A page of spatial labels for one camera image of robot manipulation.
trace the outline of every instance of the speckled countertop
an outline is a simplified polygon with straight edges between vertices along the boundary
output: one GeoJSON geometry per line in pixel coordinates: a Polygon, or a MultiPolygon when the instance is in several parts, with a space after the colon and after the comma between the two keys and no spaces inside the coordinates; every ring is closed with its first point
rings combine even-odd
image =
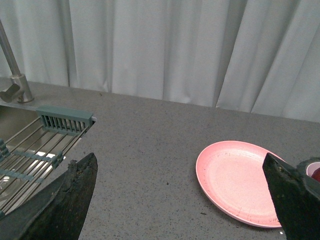
{"type": "MultiPolygon", "coordinates": [[[[9,85],[0,81],[0,89],[9,85]]],[[[46,180],[63,173],[71,159],[96,155],[97,180],[81,240],[284,240],[281,228],[249,226],[217,209],[197,181],[197,157],[225,140],[259,145],[294,166],[320,156],[315,122],[42,83],[30,88],[35,100],[24,108],[55,105],[97,118],[46,180]]]]}

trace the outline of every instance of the curtain fold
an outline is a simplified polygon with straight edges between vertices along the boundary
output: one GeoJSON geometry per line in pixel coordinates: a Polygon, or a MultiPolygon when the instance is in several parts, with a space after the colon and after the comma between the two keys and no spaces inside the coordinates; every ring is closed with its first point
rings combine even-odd
{"type": "Polygon", "coordinates": [[[320,122],[320,0],[2,0],[0,19],[29,81],[320,122]]]}

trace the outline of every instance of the plate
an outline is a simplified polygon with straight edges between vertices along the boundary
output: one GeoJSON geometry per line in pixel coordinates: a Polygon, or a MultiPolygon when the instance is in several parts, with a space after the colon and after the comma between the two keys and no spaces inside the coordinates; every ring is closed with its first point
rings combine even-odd
{"type": "Polygon", "coordinates": [[[200,153],[196,175],[207,197],[227,215],[256,227],[280,228],[262,169],[267,153],[275,155],[247,142],[216,142],[200,153]]]}

